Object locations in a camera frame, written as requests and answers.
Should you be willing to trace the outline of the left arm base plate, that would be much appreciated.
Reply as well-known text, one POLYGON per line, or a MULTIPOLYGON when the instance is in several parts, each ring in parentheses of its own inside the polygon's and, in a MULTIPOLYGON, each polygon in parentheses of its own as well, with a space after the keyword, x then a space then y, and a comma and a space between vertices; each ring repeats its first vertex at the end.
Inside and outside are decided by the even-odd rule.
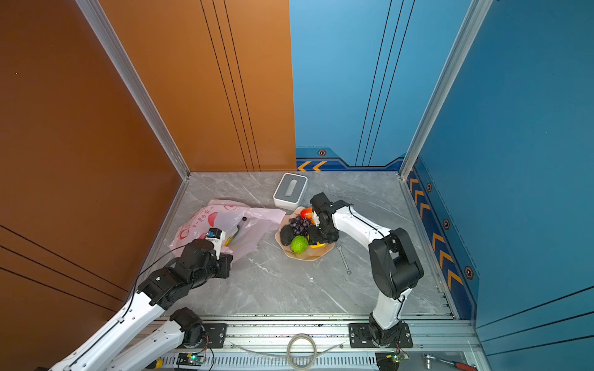
POLYGON ((200 341, 197 344, 198 349, 205 347, 209 349, 223 349, 227 337, 227 323, 207 322, 203 324, 203 331, 200 341))

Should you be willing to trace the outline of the orange green papaya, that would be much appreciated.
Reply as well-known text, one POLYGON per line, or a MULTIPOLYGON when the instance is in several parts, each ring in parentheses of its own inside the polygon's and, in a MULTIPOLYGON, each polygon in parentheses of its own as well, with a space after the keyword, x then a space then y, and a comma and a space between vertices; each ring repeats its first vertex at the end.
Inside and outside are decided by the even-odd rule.
POLYGON ((246 221, 247 221, 247 218, 245 216, 243 216, 241 218, 241 220, 239 221, 239 224, 236 226, 235 232, 229 238, 226 239, 226 241, 224 243, 225 247, 228 247, 231 244, 231 242, 238 236, 238 234, 241 231, 241 228, 243 227, 243 225, 245 224, 246 221))

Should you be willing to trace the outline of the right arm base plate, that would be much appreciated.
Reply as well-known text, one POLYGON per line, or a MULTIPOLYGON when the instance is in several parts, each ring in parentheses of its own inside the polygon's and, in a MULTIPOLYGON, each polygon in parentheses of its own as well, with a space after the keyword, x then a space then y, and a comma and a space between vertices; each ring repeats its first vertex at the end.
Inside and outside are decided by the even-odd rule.
POLYGON ((351 323, 348 325, 350 345, 354 349, 400 348, 414 346, 408 324, 398 322, 390 329, 382 329, 375 323, 351 323))

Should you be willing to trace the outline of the pink plastic bag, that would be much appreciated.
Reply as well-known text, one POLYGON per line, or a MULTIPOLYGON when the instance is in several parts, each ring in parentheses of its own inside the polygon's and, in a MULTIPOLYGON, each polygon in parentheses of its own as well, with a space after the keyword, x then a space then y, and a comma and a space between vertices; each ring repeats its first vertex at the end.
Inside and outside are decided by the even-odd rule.
POLYGON ((182 246, 196 239, 204 239, 213 227, 223 230, 227 239, 235 232, 243 216, 247 221, 238 236, 228 247, 221 248, 222 253, 231 254, 235 260, 256 250, 266 233, 278 230, 286 212, 276 208, 250 207, 232 200, 212 199, 177 230, 170 250, 175 256, 180 256, 182 246))

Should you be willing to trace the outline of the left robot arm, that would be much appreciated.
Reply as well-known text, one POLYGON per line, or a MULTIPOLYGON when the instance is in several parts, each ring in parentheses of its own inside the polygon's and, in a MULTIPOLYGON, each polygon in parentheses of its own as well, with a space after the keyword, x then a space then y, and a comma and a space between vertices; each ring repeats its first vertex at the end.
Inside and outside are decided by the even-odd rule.
POLYGON ((176 301, 211 278, 228 278, 232 255, 221 253, 224 232, 187 244, 179 258, 152 272, 128 302, 82 346, 56 363, 54 370, 142 370, 178 346, 196 346, 206 332, 188 308, 132 346, 130 342, 176 301))

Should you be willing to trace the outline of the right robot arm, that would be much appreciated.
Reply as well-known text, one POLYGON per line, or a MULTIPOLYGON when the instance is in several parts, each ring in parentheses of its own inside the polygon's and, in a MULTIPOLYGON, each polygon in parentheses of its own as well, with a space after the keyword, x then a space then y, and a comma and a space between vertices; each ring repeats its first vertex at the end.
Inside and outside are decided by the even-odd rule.
POLYGON ((345 233, 369 253, 372 277, 379 290, 369 317, 371 341, 377 347, 413 347, 402 309, 424 277, 424 269, 409 233, 401 227, 382 227, 360 215, 351 204, 330 201, 325 193, 316 194, 310 203, 315 224, 309 234, 312 242, 335 243, 340 233, 345 233))

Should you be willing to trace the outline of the green lime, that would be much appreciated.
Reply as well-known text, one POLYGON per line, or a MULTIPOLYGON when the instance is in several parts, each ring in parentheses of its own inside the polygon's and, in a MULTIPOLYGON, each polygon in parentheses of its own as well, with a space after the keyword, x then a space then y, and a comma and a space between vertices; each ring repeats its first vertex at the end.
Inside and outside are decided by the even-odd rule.
POLYGON ((304 236, 297 236, 292 240, 290 248, 294 254, 303 254, 309 248, 309 241, 304 236))

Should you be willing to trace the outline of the dark purple grape bunch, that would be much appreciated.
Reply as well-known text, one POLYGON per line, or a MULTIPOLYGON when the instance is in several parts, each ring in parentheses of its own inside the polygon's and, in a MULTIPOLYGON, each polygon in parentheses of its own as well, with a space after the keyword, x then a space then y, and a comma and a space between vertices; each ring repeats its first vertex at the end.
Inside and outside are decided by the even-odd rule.
POLYGON ((304 219, 300 215, 295 216, 289 220, 289 226, 292 228, 294 235, 301 237, 309 236, 309 228, 311 226, 310 220, 304 219))

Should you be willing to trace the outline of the red yellow mango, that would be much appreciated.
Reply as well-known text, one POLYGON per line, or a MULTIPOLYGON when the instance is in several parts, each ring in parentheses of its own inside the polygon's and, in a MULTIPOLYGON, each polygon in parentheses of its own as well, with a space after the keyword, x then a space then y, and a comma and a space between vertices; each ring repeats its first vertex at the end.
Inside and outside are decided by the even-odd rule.
POLYGON ((300 217, 304 220, 312 220, 313 219, 313 210, 312 208, 303 209, 300 212, 300 217))

